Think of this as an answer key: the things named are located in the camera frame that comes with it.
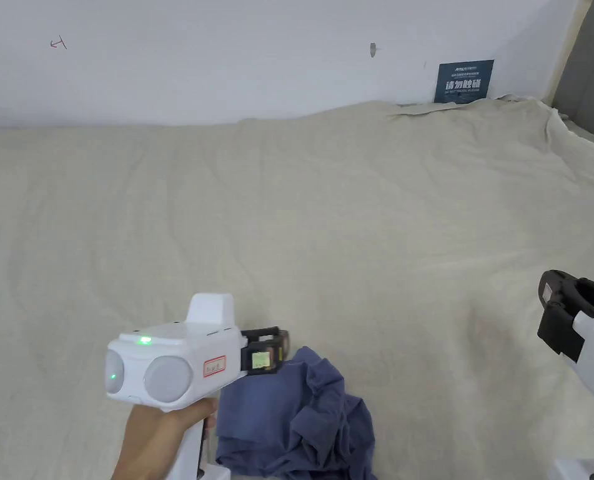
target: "beige bedsheet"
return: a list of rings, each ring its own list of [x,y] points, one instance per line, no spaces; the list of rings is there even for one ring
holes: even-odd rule
[[[0,479],[109,478],[106,344],[232,292],[365,398],[375,473],[545,478],[594,399],[537,338],[594,279],[594,144],[536,101],[217,127],[0,131]]]

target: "crumpled fabric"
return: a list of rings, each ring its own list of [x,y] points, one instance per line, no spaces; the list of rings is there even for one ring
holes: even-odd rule
[[[370,412],[326,358],[300,348],[274,375],[247,376],[220,397],[217,462],[284,479],[376,480]]]

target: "red pen mark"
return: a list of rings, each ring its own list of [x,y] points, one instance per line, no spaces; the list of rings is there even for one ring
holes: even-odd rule
[[[61,37],[61,35],[59,35],[59,42],[52,43],[52,41],[51,41],[51,47],[55,49],[55,48],[57,48],[57,45],[59,45],[59,44],[63,45],[63,48],[67,50],[67,47],[63,43],[63,38]]]

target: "sticker label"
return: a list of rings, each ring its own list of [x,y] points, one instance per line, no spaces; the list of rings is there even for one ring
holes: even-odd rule
[[[270,366],[270,352],[259,351],[252,353],[252,369],[268,368]]]
[[[543,287],[543,300],[547,303],[552,298],[552,288],[546,283],[545,287]]]
[[[217,356],[209,361],[203,362],[203,378],[217,374],[225,370],[225,355]]]

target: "yellow sticker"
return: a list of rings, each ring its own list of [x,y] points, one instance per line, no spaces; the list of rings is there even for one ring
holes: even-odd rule
[[[258,351],[252,353],[252,369],[262,369],[270,366],[270,352]]]

